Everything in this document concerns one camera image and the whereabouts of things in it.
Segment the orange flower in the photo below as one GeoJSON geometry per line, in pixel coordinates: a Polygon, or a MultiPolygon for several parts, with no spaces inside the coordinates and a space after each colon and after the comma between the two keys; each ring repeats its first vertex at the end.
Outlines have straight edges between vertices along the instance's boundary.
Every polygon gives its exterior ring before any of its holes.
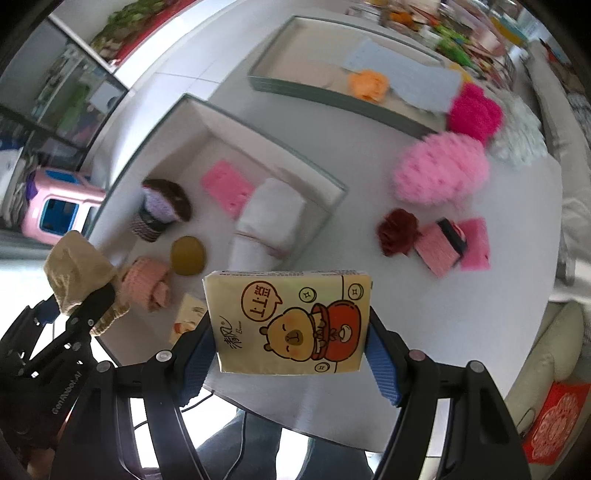
{"type": "Polygon", "coordinates": [[[349,90],[356,98],[380,103],[384,100],[389,88],[388,78],[380,72],[363,70],[349,74],[349,90]]]}

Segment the cartoon bear illustration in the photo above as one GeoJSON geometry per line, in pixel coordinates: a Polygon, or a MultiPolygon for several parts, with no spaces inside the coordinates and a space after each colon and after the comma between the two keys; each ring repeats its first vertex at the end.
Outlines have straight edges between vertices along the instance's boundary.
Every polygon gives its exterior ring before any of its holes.
{"type": "Polygon", "coordinates": [[[316,303],[309,314],[293,307],[259,331],[267,337],[265,350],[282,358],[342,362],[359,344],[361,312],[349,300],[337,300],[328,307],[316,303]]]}

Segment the jeans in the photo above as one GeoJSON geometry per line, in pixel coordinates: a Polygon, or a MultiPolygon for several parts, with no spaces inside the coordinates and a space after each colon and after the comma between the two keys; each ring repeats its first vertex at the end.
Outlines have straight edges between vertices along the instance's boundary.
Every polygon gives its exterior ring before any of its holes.
{"type": "MultiPolygon", "coordinates": [[[[238,410],[230,423],[197,448],[199,459],[211,480],[223,480],[238,458],[244,415],[243,410],[238,410]]],[[[279,451],[281,426],[249,414],[246,417],[245,438],[244,456],[230,480],[275,480],[275,457],[279,451]]],[[[146,480],[162,479],[158,469],[144,469],[144,475],[146,480]]],[[[310,438],[297,480],[370,480],[373,477],[363,450],[310,438]]]]}

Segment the pink bath sponge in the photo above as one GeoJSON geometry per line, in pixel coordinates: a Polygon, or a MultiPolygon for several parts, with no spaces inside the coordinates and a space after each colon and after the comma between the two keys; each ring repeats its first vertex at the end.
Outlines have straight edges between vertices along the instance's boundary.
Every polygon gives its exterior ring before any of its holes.
{"type": "Polygon", "coordinates": [[[483,144],[503,123],[503,110],[485,97],[484,90],[473,83],[465,83],[452,104],[447,117],[447,128],[458,134],[470,135],[483,144]]]}
{"type": "Polygon", "coordinates": [[[428,135],[402,154],[394,185],[400,200],[436,205],[474,193],[487,181],[488,173],[482,143],[443,132],[428,135]]]}

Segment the yellow ball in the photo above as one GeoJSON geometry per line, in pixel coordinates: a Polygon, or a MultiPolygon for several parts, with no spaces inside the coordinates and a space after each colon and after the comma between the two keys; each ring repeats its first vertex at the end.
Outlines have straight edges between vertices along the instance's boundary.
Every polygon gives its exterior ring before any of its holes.
{"type": "Polygon", "coordinates": [[[178,275],[197,275],[205,268],[205,247],[193,236],[182,236],[170,249],[170,264],[178,275]]]}

